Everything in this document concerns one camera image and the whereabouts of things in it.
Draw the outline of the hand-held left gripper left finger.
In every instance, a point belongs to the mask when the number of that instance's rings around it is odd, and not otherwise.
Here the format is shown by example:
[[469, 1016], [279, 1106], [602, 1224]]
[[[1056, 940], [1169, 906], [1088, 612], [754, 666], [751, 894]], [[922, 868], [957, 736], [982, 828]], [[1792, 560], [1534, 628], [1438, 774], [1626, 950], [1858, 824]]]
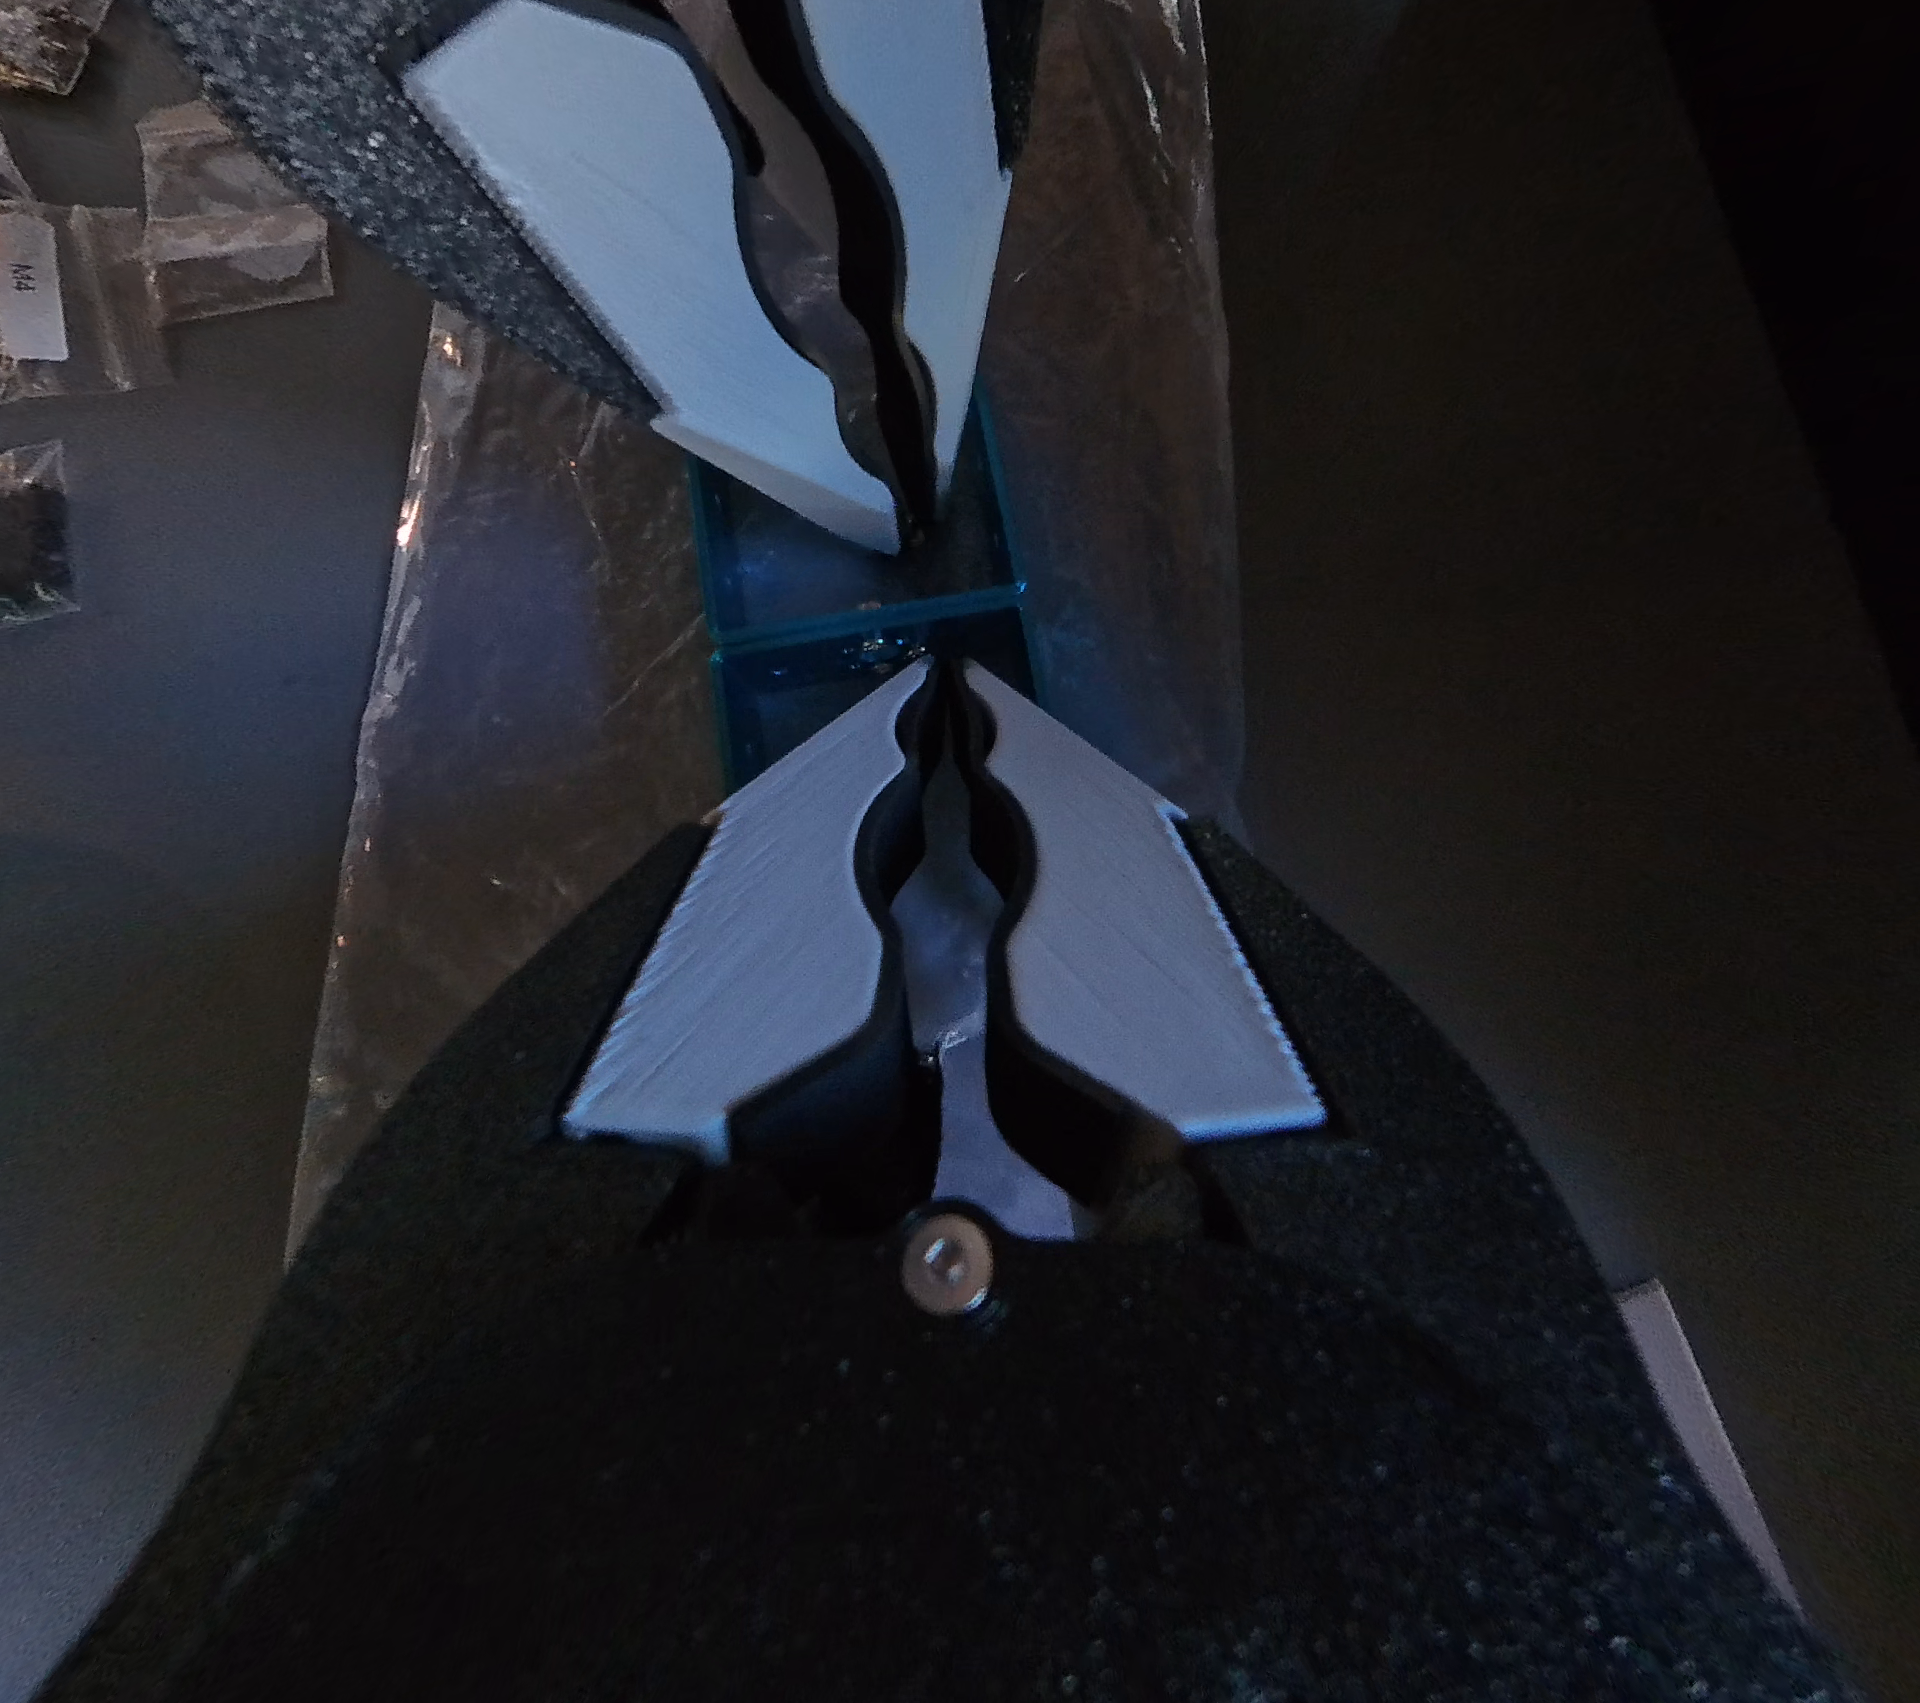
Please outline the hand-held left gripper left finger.
[[913, 1046], [892, 900], [923, 852], [934, 688], [911, 660], [718, 808], [568, 1138], [723, 1166], [893, 1126]]

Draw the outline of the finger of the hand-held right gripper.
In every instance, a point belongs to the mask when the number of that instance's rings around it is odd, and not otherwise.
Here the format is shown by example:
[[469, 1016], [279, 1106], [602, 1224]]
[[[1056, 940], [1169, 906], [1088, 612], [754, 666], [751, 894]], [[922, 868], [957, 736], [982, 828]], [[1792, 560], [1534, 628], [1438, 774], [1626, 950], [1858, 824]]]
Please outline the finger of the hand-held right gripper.
[[872, 348], [897, 502], [939, 508], [1012, 186], [984, 0], [729, 4], [755, 70], [821, 162], [837, 290]]
[[934, 516], [902, 500], [820, 164], [728, 2], [662, 4], [491, 0], [400, 84], [652, 394], [658, 434], [893, 556]]

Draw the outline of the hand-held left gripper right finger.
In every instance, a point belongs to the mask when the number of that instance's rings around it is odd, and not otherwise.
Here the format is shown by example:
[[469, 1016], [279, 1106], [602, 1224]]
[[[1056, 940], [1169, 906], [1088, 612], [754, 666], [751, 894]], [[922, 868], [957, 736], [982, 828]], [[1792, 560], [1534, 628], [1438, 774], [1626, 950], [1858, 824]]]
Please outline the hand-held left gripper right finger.
[[1309, 1074], [1183, 838], [1185, 814], [978, 662], [971, 856], [1003, 908], [988, 966], [1007, 1138], [1078, 1098], [1182, 1144], [1316, 1130]]

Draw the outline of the blue metal bracket assembly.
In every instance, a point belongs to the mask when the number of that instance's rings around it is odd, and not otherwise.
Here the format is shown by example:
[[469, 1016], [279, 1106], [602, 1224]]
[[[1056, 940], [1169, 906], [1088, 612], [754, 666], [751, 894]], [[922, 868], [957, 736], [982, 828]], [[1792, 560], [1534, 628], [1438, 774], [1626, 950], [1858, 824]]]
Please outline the blue metal bracket assembly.
[[708, 464], [690, 464], [688, 482], [728, 792], [922, 656], [980, 660], [1047, 706], [1036, 604], [980, 382], [948, 518], [902, 556], [831, 538]]

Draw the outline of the grey desk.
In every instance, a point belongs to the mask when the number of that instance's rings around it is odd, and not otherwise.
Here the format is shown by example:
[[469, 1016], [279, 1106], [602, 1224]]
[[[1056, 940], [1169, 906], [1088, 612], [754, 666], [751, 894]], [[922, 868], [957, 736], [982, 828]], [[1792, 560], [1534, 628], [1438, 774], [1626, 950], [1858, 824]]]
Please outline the grey desk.
[[[1913, 0], [1201, 0], [1259, 860], [1664, 1279], [1915, 1699]], [[429, 296], [191, 324], [4, 632], [4, 1699], [281, 1258]]]

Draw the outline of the pile of small hardware bags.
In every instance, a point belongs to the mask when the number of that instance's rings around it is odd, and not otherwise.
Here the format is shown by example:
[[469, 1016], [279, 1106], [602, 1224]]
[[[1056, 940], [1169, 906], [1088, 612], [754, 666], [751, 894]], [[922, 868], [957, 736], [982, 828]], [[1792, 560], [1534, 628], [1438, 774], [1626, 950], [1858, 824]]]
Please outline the pile of small hardware bags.
[[[1, 0], [4, 96], [67, 100], [114, 0]], [[1, 404], [171, 378], [170, 326], [331, 294], [327, 226], [203, 102], [136, 124], [144, 204], [44, 198], [1, 150]]]

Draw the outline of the large clear plastic bag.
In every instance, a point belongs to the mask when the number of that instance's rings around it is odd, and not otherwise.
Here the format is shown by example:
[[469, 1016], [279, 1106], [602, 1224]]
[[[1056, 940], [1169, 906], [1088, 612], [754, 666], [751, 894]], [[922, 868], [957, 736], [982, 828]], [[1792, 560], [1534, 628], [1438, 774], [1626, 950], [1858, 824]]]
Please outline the large clear plastic bag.
[[[1240, 828], [1229, 334], [1201, 0], [1043, 0], [982, 336], [1047, 710]], [[286, 1248], [427, 1056], [726, 786], [690, 464], [438, 308]]]

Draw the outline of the white instruction booklet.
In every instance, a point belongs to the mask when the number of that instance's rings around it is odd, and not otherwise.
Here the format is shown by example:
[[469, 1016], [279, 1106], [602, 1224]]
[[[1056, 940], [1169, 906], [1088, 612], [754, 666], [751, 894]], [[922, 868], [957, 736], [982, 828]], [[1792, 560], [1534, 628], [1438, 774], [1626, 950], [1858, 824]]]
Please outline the white instruction booklet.
[[1740, 1545], [1749, 1553], [1771, 1591], [1797, 1617], [1803, 1617], [1806, 1607], [1792, 1585], [1762, 1505], [1754, 1497], [1665, 1287], [1658, 1279], [1634, 1283], [1616, 1291], [1612, 1301], [1694, 1473], [1714, 1497], [1719, 1515], [1732, 1525]]

